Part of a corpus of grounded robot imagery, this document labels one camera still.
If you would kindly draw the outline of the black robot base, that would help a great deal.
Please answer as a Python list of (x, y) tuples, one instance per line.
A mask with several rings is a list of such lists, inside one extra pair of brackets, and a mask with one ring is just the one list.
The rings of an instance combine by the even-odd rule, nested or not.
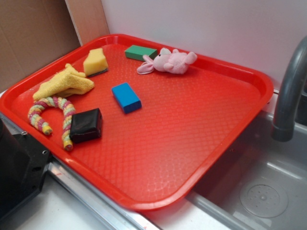
[(41, 192), (50, 157), (50, 150), (32, 135), (11, 134), (0, 122), (1, 221)]

